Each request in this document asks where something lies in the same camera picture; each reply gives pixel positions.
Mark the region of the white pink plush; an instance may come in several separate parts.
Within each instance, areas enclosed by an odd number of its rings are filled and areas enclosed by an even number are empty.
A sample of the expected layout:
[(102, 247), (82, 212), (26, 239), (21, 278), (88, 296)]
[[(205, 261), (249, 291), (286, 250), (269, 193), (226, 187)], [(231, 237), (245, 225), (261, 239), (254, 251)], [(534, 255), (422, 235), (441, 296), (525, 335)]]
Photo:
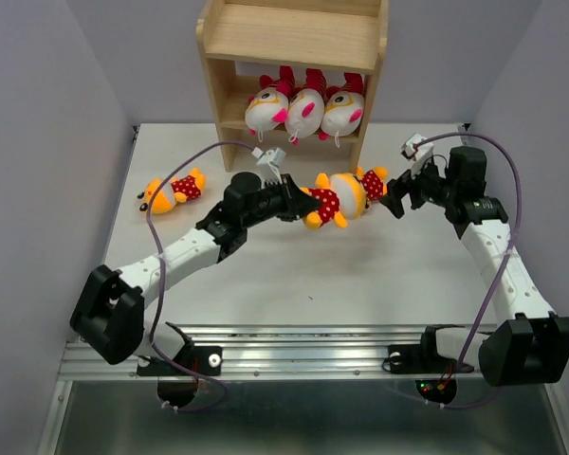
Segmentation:
[(344, 79), (342, 86), (327, 87), (327, 102), (319, 128), (319, 140), (332, 137), (337, 147), (342, 137), (351, 135), (359, 127), (365, 105), (363, 77), (346, 72)]
[(326, 78), (319, 69), (305, 71), (305, 84), (297, 87), (290, 100), (284, 127), (289, 134), (288, 141), (297, 145), (303, 138), (315, 134), (324, 114)]
[(245, 123), (249, 132), (262, 142), (264, 133), (283, 124), (288, 116), (290, 99), (295, 88), (291, 66), (281, 65), (279, 78), (268, 75), (259, 78), (260, 90), (249, 99)]

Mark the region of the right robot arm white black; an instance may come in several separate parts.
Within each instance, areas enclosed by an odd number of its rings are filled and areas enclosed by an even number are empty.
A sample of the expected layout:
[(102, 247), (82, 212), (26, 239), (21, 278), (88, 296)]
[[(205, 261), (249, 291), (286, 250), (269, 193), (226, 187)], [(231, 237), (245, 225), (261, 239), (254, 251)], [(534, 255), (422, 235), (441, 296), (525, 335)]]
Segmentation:
[(483, 334), (477, 324), (429, 326), (395, 369), (403, 372), (419, 359), (423, 367), (438, 370), (453, 360), (458, 371), (477, 370), (492, 387), (560, 381), (569, 360), (569, 317), (559, 316), (541, 295), (511, 243), (516, 233), (504, 207), (486, 195), (485, 152), (454, 147), (443, 170), (422, 137), (403, 145), (401, 153), (409, 169), (389, 181), (381, 204), (396, 218), (404, 214), (404, 196), (412, 209), (426, 203), (444, 209), (487, 287), (479, 311), (491, 307), (496, 328)]

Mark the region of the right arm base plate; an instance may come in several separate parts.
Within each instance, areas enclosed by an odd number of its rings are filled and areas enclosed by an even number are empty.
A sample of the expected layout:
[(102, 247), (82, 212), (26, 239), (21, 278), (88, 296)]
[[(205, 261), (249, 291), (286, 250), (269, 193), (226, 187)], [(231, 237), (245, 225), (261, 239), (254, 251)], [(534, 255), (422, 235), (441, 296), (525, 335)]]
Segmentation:
[(428, 347), (420, 344), (394, 344), (388, 346), (388, 355), (381, 368), (392, 374), (478, 373), (478, 366), (458, 362), (460, 352), (455, 349)]

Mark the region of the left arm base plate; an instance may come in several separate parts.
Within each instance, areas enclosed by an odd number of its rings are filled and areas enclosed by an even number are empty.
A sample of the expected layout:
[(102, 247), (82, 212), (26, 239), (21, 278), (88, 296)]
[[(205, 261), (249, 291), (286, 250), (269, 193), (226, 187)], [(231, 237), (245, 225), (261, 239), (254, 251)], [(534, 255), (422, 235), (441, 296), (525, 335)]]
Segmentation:
[[(221, 374), (223, 348), (217, 345), (194, 346), (188, 348), (174, 361), (188, 370), (216, 377)], [(140, 358), (137, 375), (141, 377), (188, 376), (187, 373), (156, 357), (150, 357), (148, 360)]]

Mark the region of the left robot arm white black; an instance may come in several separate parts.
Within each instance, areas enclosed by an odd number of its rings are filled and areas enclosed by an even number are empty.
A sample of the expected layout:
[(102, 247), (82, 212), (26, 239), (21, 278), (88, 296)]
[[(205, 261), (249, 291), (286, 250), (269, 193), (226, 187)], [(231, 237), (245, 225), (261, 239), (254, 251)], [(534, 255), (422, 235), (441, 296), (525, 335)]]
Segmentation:
[(272, 218), (294, 222), (320, 205), (287, 174), (264, 185), (254, 173), (238, 173), (222, 200), (174, 243), (117, 270), (104, 264), (93, 269), (69, 325), (110, 365), (132, 355), (157, 358), (170, 373), (214, 382), (217, 372), (192, 370), (192, 340), (171, 323), (148, 320), (146, 309), (162, 305), (171, 286), (226, 260), (246, 242), (249, 228)]

